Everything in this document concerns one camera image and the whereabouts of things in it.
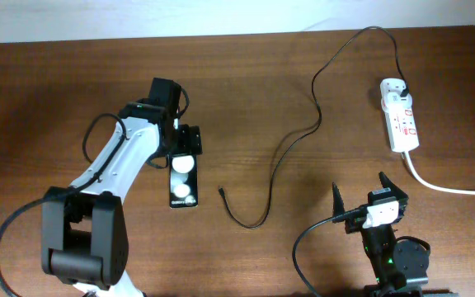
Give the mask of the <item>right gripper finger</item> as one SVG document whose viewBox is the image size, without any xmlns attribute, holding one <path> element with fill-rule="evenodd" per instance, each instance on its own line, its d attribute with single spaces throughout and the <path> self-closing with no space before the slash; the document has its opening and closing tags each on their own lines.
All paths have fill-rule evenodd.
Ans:
<svg viewBox="0 0 475 297">
<path fill-rule="evenodd" d="M 332 215 L 338 217 L 343 215 L 345 211 L 344 201 L 341 197 L 340 190 L 335 182 L 332 183 L 333 209 Z"/>
<path fill-rule="evenodd" d="M 379 172 L 379 180 L 383 188 L 388 188 L 392 193 L 398 196 L 405 196 L 405 192 L 396 186 L 384 172 Z"/>
</svg>

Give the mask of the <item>black smartphone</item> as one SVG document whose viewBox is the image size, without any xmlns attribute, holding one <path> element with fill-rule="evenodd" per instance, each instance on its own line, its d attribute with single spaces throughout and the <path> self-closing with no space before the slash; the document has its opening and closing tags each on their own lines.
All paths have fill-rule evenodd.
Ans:
<svg viewBox="0 0 475 297">
<path fill-rule="evenodd" d="M 196 156 L 174 156 L 171 161 L 170 207 L 173 209 L 196 207 L 199 203 Z"/>
</svg>

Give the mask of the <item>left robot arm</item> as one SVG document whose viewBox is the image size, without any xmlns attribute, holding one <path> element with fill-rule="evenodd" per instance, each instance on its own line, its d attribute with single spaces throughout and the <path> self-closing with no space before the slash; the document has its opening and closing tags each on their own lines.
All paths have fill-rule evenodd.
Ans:
<svg viewBox="0 0 475 297">
<path fill-rule="evenodd" d="M 128 103 L 114 134 L 67 187 L 50 187 L 42 205 L 41 267 L 86 296 L 142 296 L 126 270 L 129 240 L 123 204 L 143 165 L 164 157 L 169 205 L 195 207 L 200 130 L 179 122 L 176 99 Z"/>
</svg>

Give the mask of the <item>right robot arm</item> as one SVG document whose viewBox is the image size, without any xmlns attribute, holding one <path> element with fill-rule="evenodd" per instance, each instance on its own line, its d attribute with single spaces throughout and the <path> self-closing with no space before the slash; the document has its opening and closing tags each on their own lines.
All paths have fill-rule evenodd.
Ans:
<svg viewBox="0 0 475 297">
<path fill-rule="evenodd" d="M 428 283 L 430 244 L 412 236 L 397 237 L 393 226 L 404 216 L 408 195 L 383 172 L 382 187 L 368 193 L 368 202 L 345 210 L 337 185 L 332 186 L 333 222 L 343 223 L 347 234 L 359 233 L 376 283 L 368 296 L 422 296 Z"/>
</svg>

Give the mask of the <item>white power strip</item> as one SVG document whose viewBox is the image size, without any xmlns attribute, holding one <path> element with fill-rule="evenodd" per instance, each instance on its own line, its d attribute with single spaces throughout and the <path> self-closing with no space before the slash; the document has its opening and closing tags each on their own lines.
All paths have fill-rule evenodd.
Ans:
<svg viewBox="0 0 475 297">
<path fill-rule="evenodd" d="M 385 92 L 401 92 L 407 90 L 406 83 L 399 78 L 385 78 L 379 85 L 381 98 Z M 413 116 L 413 110 L 392 110 L 383 112 L 388 130 L 388 138 L 391 150 L 395 153 L 405 153 L 419 146 L 418 133 Z"/>
</svg>

